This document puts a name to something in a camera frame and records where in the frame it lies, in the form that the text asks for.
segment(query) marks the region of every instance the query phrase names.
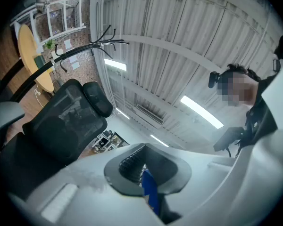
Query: chair armrest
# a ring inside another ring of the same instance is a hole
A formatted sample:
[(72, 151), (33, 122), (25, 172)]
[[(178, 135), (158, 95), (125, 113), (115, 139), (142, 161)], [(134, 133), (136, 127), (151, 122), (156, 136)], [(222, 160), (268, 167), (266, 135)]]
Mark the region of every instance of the chair armrest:
[(17, 102), (1, 102), (0, 103), (0, 130), (8, 127), (17, 120), (23, 118), (24, 110)]

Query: black office chair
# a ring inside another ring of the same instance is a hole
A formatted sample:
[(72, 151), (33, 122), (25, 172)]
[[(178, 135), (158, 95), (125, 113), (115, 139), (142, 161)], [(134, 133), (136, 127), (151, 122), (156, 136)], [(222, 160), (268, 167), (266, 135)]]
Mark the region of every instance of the black office chair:
[(97, 82), (68, 80), (0, 153), (0, 177), (25, 200), (43, 181), (74, 162), (107, 127), (113, 106)]

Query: black hair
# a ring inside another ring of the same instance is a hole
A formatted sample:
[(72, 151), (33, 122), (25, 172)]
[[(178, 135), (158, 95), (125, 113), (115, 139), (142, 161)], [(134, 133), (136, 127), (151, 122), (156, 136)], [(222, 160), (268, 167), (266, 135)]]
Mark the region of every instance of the black hair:
[(242, 65), (229, 64), (227, 67), (228, 69), (222, 74), (219, 74), (216, 71), (210, 73), (208, 81), (209, 88), (213, 88), (216, 83), (227, 84), (227, 78), (229, 78), (229, 76), (231, 76), (233, 72), (246, 74), (257, 82), (261, 81), (261, 78), (253, 70), (245, 69)]

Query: fluorescent light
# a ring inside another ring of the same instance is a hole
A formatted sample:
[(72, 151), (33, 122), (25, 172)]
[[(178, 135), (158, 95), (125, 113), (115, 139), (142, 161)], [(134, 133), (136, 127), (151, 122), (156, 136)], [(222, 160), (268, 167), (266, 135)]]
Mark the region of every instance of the fluorescent light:
[(157, 140), (158, 142), (160, 142), (162, 145), (164, 145), (164, 146), (166, 146), (166, 147), (169, 147), (167, 144), (163, 143), (161, 140), (159, 140), (159, 139), (156, 138), (155, 136), (150, 135), (150, 137), (154, 138), (155, 140)]
[(104, 61), (105, 61), (105, 64), (107, 64), (107, 65), (111, 65), (111, 66), (116, 67), (118, 69), (127, 71), (127, 65), (126, 64), (119, 63), (117, 61), (113, 61), (113, 60), (106, 59), (106, 58), (104, 58)]
[(120, 111), (120, 109), (117, 108), (117, 111), (120, 112), (125, 118), (127, 118), (128, 120), (130, 119), (129, 116), (125, 115), (122, 111)]
[(199, 104), (197, 104), (195, 101), (192, 101), (187, 96), (184, 96), (180, 102), (184, 103), (186, 106), (190, 107), (194, 112), (201, 115), (204, 119), (206, 119), (217, 129), (223, 127), (223, 124), (215, 116), (213, 116), (210, 112), (202, 108)]

